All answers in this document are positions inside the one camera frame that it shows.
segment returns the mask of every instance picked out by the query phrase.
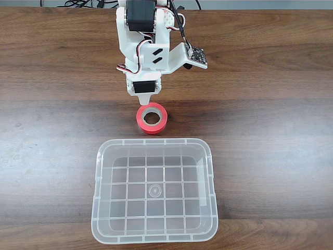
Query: white robotic arm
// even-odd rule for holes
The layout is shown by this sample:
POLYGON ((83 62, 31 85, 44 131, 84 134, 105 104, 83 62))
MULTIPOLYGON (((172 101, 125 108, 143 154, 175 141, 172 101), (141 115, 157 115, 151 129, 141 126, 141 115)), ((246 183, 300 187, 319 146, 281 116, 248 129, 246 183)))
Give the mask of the white robotic arm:
POLYGON ((141 105, 148 105, 150 97, 162 89, 161 76, 173 73, 181 66, 192 65, 207 69, 207 61, 202 49, 180 43, 170 51, 170 32, 175 27, 175 18, 185 17, 165 0, 120 0, 117 9, 117 29, 120 51, 126 57, 125 64, 117 69, 126 74, 127 91, 138 96, 141 105))

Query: red tape roll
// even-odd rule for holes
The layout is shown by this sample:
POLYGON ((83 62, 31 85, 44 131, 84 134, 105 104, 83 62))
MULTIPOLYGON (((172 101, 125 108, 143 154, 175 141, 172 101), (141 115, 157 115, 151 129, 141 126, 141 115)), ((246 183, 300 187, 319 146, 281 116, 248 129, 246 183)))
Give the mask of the red tape roll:
POLYGON ((148 105, 141 106, 136 113, 136 121, 140 128, 147 134, 157 134, 161 132, 165 125, 167 125, 168 113, 162 105, 158 103, 149 103, 148 105), (148 124, 144 117, 148 113, 156 113, 160 120, 156 124, 148 124))

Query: electrical wire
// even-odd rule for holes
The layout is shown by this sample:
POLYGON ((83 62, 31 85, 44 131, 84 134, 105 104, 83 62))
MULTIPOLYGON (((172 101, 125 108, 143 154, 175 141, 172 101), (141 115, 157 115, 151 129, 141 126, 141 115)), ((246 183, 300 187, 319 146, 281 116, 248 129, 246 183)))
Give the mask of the electrical wire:
POLYGON ((129 69, 126 69, 126 65, 125 64, 118 64, 117 65, 117 69, 122 71, 122 72, 127 72, 127 73, 130 73, 130 74, 139 74, 141 72, 141 63, 140 63, 140 48, 142 47, 143 44, 145 43, 152 43, 152 40, 151 39, 147 39, 147 40, 142 40, 141 42, 139 42, 139 44, 137 45, 136 47, 136 56, 137 56, 137 61, 138 61, 138 70, 136 72, 133 72, 129 69))
POLYGON ((137 33, 143 35, 143 36, 147 36, 149 38, 152 38, 153 37, 153 34, 149 34, 149 33, 144 33, 144 32, 141 32, 141 31, 138 31, 137 33))
MULTIPOLYGON (((108 1, 104 2, 103 0, 97 0, 99 3, 103 2, 104 4, 112 4, 112 3, 117 3, 114 6, 111 7, 111 9, 116 8, 118 6, 118 0, 116 1, 108 1)), ((69 8, 69 7, 74 7, 74 8, 94 8, 93 7, 93 0, 67 0, 64 5, 62 6, 57 6, 61 8, 69 8)))
MULTIPOLYGON (((156 9, 162 9, 164 11, 170 12, 173 16, 175 16, 174 12, 172 12, 171 9, 165 7, 165 6, 160 6, 160 5, 156 5, 156 9)), ((179 16, 182 17, 182 26, 185 26, 186 20, 185 20, 185 16, 181 13, 178 13, 179 16)), ((167 29, 171 29, 171 30, 179 30, 179 28, 177 27, 173 27, 173 26, 168 26, 167 29)))
POLYGON ((201 9, 201 5, 200 5, 200 3, 199 3, 198 0, 196 0, 196 3, 197 3, 197 5, 198 5, 199 9, 202 10, 202 9, 201 9))

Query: clear plastic bin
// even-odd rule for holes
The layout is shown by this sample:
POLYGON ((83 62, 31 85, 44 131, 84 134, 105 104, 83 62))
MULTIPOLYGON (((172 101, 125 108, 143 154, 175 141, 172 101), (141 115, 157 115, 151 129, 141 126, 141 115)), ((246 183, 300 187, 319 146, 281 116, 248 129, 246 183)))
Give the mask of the clear plastic bin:
POLYGON ((92 232, 104 244, 195 242, 218 226, 213 164, 200 139, 123 139, 99 149, 92 232))

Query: wooden table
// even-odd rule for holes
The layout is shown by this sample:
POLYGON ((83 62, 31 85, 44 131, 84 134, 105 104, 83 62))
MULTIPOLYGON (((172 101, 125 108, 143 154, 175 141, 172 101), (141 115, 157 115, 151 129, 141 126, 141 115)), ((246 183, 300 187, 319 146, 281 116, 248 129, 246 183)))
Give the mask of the wooden table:
POLYGON ((1 249, 333 249, 333 11, 184 13, 209 68, 163 76, 152 101, 169 113, 159 137, 212 149, 216 236, 93 238, 99 146, 148 137, 116 71, 115 11, 0 8, 1 249))

